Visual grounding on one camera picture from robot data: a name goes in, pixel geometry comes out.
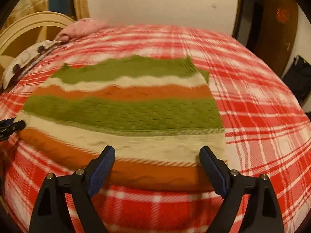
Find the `beige curtain right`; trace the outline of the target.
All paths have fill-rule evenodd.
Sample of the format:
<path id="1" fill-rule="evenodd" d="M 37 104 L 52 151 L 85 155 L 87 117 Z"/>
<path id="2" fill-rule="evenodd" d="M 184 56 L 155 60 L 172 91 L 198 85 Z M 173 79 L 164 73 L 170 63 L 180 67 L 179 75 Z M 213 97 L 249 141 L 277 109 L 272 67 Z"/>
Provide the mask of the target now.
<path id="1" fill-rule="evenodd" d="M 73 4 L 77 20 L 90 16 L 87 0 L 73 0 Z"/>

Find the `grey patterned white pillow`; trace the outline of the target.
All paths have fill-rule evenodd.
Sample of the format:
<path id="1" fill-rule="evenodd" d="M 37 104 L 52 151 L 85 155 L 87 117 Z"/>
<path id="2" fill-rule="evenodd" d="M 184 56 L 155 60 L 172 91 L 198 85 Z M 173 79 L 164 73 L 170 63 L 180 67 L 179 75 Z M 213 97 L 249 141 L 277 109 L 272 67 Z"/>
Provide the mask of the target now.
<path id="1" fill-rule="evenodd" d="M 40 60 L 61 45 L 59 41 L 42 41 L 21 52 L 1 76 L 1 89 L 6 90 L 12 82 L 19 81 Z"/>

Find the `green striped knit sweater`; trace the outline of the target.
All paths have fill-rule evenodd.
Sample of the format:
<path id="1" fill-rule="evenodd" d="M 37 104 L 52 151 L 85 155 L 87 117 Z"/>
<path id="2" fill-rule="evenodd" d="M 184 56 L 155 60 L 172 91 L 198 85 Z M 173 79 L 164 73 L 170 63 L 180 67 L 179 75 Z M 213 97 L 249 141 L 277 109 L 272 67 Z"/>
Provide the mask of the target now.
<path id="1" fill-rule="evenodd" d="M 74 68 L 63 65 L 17 115 L 20 138 L 68 169 L 115 149 L 111 183 L 135 189 L 205 192 L 199 162 L 208 146 L 225 155 L 225 130 L 209 73 L 190 57 L 131 56 Z"/>

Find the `cream wooden headboard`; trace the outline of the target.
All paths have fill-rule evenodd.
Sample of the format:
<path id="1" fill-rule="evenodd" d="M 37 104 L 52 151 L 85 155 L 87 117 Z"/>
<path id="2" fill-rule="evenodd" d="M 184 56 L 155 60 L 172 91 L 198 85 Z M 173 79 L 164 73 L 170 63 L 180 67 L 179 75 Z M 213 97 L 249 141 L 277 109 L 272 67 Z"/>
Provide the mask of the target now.
<path id="1" fill-rule="evenodd" d="M 54 39 L 72 23 L 70 17 L 50 11 L 33 13 L 14 22 L 1 33 L 1 73 L 28 47 Z"/>

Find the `brown wooden door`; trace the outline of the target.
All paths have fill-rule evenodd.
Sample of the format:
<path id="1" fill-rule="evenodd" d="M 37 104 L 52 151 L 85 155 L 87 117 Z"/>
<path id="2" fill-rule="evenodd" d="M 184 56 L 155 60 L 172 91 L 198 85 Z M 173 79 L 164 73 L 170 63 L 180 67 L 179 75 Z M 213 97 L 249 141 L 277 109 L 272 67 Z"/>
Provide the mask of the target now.
<path id="1" fill-rule="evenodd" d="M 280 23 L 277 8 L 285 8 L 289 21 Z M 263 17 L 253 53 L 262 59 L 277 76 L 286 68 L 294 45 L 298 26 L 298 4 L 295 0 L 264 0 Z"/>

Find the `pink floral pillow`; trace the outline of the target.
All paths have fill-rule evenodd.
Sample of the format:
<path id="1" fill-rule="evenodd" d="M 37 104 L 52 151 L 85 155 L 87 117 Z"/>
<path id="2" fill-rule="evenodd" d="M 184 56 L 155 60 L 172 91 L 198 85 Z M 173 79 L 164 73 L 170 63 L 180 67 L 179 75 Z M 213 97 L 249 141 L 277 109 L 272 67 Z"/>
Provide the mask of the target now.
<path id="1" fill-rule="evenodd" d="M 55 36 L 54 40 L 58 42 L 70 42 L 108 27 L 109 25 L 105 21 L 83 18 L 62 29 Z"/>

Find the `red door decoration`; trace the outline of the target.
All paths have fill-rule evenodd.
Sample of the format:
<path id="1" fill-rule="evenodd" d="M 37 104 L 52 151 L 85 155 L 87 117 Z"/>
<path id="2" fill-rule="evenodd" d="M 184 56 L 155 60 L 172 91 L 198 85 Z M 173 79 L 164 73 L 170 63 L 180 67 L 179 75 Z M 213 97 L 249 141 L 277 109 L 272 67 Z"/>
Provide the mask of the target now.
<path id="1" fill-rule="evenodd" d="M 276 18 L 277 18 L 277 21 L 279 21 L 280 23 L 286 23 L 289 21 L 289 13 L 287 11 L 287 9 L 285 8 L 277 8 L 277 11 L 276 11 Z"/>

